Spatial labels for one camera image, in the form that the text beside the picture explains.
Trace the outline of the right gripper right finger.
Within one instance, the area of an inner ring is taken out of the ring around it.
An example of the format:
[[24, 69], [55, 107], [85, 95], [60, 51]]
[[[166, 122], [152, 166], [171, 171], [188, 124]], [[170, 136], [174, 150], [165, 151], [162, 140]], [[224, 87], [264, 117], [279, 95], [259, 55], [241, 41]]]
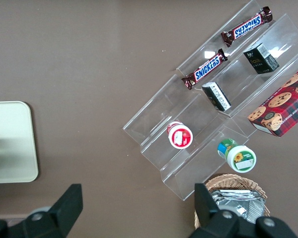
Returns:
[[259, 217], [250, 223], [229, 210], [221, 210], [203, 183], [195, 184], [195, 211], [200, 227], [191, 238], [296, 238], [294, 231], [275, 217]]

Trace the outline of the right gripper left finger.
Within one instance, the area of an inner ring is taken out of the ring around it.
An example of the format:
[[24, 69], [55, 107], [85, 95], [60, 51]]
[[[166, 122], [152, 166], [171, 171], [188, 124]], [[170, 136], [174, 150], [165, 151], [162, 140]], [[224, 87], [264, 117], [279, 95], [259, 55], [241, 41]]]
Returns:
[[82, 186], [72, 184], [48, 211], [9, 227], [0, 220], [0, 238], [65, 238], [83, 210]]

